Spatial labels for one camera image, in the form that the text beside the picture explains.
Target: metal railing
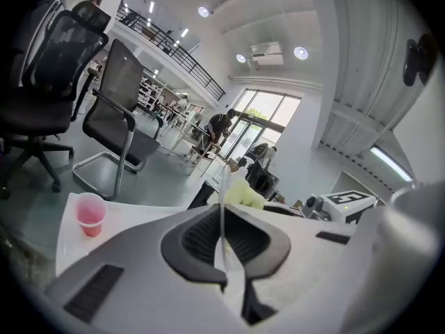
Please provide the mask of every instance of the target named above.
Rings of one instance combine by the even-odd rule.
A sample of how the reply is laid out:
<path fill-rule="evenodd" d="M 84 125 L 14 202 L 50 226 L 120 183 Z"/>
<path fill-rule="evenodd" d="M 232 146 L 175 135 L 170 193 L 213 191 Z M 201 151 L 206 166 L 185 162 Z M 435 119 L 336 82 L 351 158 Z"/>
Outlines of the metal railing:
<path fill-rule="evenodd" d="M 118 9 L 116 20 L 147 38 L 159 49 L 162 49 L 165 54 L 169 55 L 192 75 L 199 84 L 204 86 L 216 100 L 221 99 L 225 94 L 224 90 L 210 74 L 185 49 L 176 45 L 175 41 L 155 24 L 148 22 L 143 16 L 122 5 Z"/>

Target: floor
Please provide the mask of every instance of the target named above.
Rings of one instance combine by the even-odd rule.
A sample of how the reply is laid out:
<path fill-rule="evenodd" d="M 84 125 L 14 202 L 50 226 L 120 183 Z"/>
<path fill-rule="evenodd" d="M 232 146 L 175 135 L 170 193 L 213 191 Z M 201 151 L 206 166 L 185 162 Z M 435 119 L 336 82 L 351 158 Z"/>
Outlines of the floor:
<path fill-rule="evenodd" d="M 84 104 L 89 107 L 92 102 L 86 98 Z M 155 120 L 141 113 L 136 115 L 136 121 L 140 130 L 154 135 L 157 128 Z M 73 178 L 72 167 L 75 163 L 106 150 L 96 140 L 83 133 L 82 122 L 83 116 L 79 116 L 71 124 L 68 132 L 60 135 L 60 143 L 74 147 L 73 159 L 68 159 L 67 152 L 46 153 L 62 182 L 60 193 L 51 191 L 51 177 L 37 159 L 31 159 L 11 179 L 10 199 L 0 200 L 0 222 L 7 233 L 20 241 L 28 252 L 38 258 L 38 261 L 33 261 L 35 264 L 31 272 L 28 267 L 27 270 L 22 271 L 26 271 L 26 275 L 40 287 L 44 287 L 54 277 L 58 229 L 68 194 L 88 191 Z M 188 175 L 191 168 L 182 166 L 180 156 L 167 155 L 177 136 L 176 129 L 169 129 L 159 138 L 162 148 L 149 158 L 143 170 L 137 175 L 128 171 L 124 172 L 120 194 L 114 201 L 153 206 L 189 204 L 200 188 L 200 182 L 202 182 L 200 168 L 204 169 L 206 161 L 202 161 L 198 168 Z M 47 140 L 58 143 L 54 136 L 50 136 Z M 186 154 L 188 150 L 185 143 L 182 143 L 175 149 L 175 153 Z M 21 150 L 13 150 L 4 156 L 0 168 L 7 167 L 20 152 Z M 220 167 L 217 162 L 214 162 L 204 178 L 211 179 L 219 172 Z M 86 166 L 81 173 L 98 184 L 101 189 L 107 189 L 107 185 L 111 186 L 114 182 L 116 169 L 117 166 L 108 159 L 99 159 Z"/>

